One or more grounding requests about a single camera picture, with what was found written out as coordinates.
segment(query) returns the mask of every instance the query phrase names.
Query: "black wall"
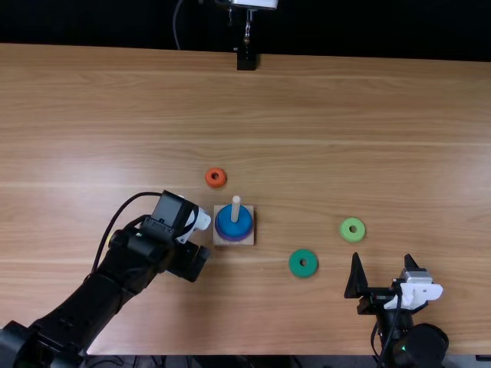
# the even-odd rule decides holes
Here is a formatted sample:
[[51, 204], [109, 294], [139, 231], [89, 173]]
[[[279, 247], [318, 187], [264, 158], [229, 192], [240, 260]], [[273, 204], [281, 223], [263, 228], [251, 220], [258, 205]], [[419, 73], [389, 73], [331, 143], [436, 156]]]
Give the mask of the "black wall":
[[[0, 41], [174, 49], [175, 4], [0, 0]], [[213, 0], [184, 0], [182, 48], [231, 51], [243, 29], [227, 19]], [[279, 0], [278, 10], [256, 13], [253, 31], [262, 53], [491, 61], [491, 1]]]

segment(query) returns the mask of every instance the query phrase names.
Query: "wooden table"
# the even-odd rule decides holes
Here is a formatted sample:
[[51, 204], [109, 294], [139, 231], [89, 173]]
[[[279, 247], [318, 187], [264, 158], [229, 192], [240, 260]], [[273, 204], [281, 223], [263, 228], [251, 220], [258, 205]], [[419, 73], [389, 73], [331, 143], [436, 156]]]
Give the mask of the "wooden table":
[[[160, 275], [92, 353], [370, 354], [343, 298], [351, 255], [388, 286], [410, 252], [444, 287], [415, 317], [450, 353], [491, 353], [491, 64], [0, 46], [0, 324], [29, 325], [89, 272], [135, 192], [205, 209], [239, 194], [257, 244], [213, 248], [195, 283]], [[221, 190], [204, 174], [224, 168]], [[149, 212], [139, 199], [117, 225]], [[365, 240], [341, 240], [348, 216]], [[212, 246], [211, 231], [194, 238]], [[318, 273], [288, 258], [310, 248]]]

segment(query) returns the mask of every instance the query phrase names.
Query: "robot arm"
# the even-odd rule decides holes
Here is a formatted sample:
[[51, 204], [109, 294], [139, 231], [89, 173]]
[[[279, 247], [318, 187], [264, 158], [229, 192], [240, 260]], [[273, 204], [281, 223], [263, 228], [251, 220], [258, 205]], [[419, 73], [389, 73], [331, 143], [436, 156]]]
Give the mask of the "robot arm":
[[434, 284], [430, 272], [420, 268], [410, 255], [404, 269], [388, 287], [368, 287], [358, 253], [353, 254], [345, 298], [360, 298], [358, 314], [377, 318], [372, 333], [378, 330], [382, 351], [375, 352], [377, 368], [440, 368], [449, 346], [447, 335], [430, 324], [413, 325], [412, 315], [440, 297], [443, 288]]
[[0, 366], [80, 366], [81, 355], [111, 318], [157, 274], [198, 278], [209, 249], [188, 238], [210, 222], [197, 205], [163, 192], [152, 215], [114, 233], [101, 265], [96, 262], [95, 271], [62, 305], [29, 328], [12, 321], [0, 331]]

